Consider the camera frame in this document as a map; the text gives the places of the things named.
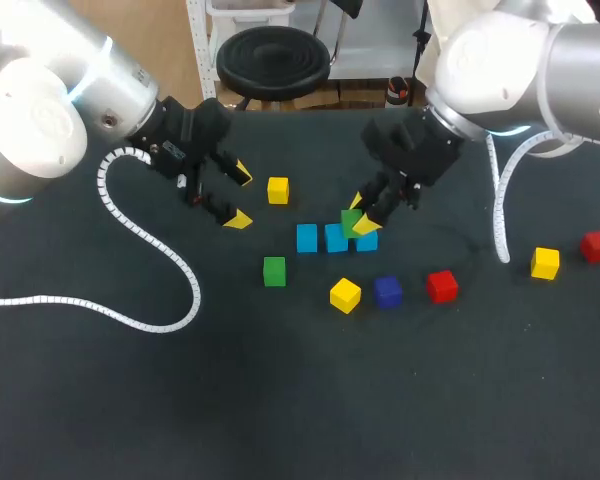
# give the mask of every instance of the black stool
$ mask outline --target black stool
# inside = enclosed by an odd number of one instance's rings
[[[333,55],[317,38],[327,2],[342,9]],[[340,52],[347,16],[357,18],[363,0],[322,0],[313,35],[292,27],[256,27],[229,38],[216,58],[222,83],[242,95],[236,107],[251,99],[286,102],[316,91],[329,78]]]

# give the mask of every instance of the black table surface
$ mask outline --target black table surface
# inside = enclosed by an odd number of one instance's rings
[[[337,222],[378,168],[365,123],[401,115],[239,115],[227,142],[255,181],[209,183],[254,218],[242,232],[139,162],[112,167],[119,207],[191,263],[200,314],[160,336],[70,306],[0,309],[0,479],[600,479],[600,266],[578,254],[600,230],[599,147],[521,163],[508,266],[480,144],[420,210],[401,207],[377,253],[295,253],[296,225]],[[501,156],[519,142],[498,141]],[[188,285],[102,207],[102,152],[0,223],[0,296],[172,323]],[[291,205],[267,204],[269,176],[290,178]],[[561,250],[555,282],[530,278],[536,246]],[[270,255],[287,257],[288,288],[262,286]],[[443,269],[461,295],[435,306],[425,280]],[[374,306],[384,275],[403,285],[396,310]],[[349,316],[329,304],[342,277],[363,288]]]

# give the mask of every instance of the wooden block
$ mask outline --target wooden block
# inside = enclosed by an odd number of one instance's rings
[[[314,223],[298,225],[296,249],[298,253],[318,253],[318,225]]]
[[[433,303],[454,301],[458,297],[458,290],[458,282],[449,270],[429,275],[427,291]]]
[[[362,235],[353,231],[353,227],[362,218],[362,210],[343,210],[342,211],[342,232],[344,238],[360,238]]]
[[[331,305],[338,310],[349,314],[360,303],[360,300],[362,299],[362,289],[355,283],[343,278],[331,289],[329,299]]]
[[[587,233],[580,244],[580,251],[589,263],[600,263],[600,232]]]
[[[334,223],[324,227],[324,237],[327,243],[327,252],[342,253],[349,251],[349,240],[342,232],[342,225]]]
[[[287,286],[287,261],[284,257],[265,257],[262,268],[265,287]]]
[[[267,194],[271,205],[287,205],[289,203],[289,179],[271,177],[267,186]]]
[[[356,238],[358,252],[375,252],[378,250],[378,231],[367,233],[364,237]]]
[[[402,303],[402,287],[396,277],[376,279],[374,293],[376,304],[380,308],[394,308]]]
[[[554,280],[560,270],[560,252],[550,248],[536,248],[531,260],[531,276],[543,280]]]

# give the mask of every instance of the white shelf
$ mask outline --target white shelf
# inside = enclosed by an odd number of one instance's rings
[[[198,4],[202,3],[202,0],[189,2]],[[424,0],[366,0],[360,16],[347,22],[340,54],[331,68],[330,78],[344,80],[389,78],[398,75],[410,77],[416,54],[416,39],[413,33],[420,28],[423,2]],[[296,9],[291,14],[291,26],[313,32],[319,7],[320,0],[296,2]],[[318,35],[331,52],[336,43],[340,15],[341,10],[329,4]],[[192,20],[191,25],[200,25],[200,22]],[[427,31],[432,31],[430,21],[427,22]],[[207,83],[207,87],[203,87],[205,94],[210,91],[209,79],[219,80],[214,68],[215,55],[221,44],[218,40],[217,35],[212,33],[210,45],[204,42],[206,45],[203,46],[206,47],[206,55],[209,58],[209,62],[203,62],[206,74],[200,70],[201,79],[204,76]]]

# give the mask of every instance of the metal shelf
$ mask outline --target metal shelf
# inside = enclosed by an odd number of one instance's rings
[[[200,81],[205,98],[215,96],[214,81],[218,75],[213,65],[217,48],[217,35],[206,40],[204,0],[187,0],[192,26]],[[319,0],[296,3],[291,14],[291,26],[313,32],[318,14]],[[367,0],[356,20],[349,20],[338,60],[331,69],[331,79],[389,78],[400,75],[410,77],[416,54],[413,33],[420,27],[424,0]],[[202,22],[193,16],[200,15]],[[341,11],[333,5],[327,7],[319,38],[333,51],[336,43]],[[431,23],[427,31],[431,32]]]

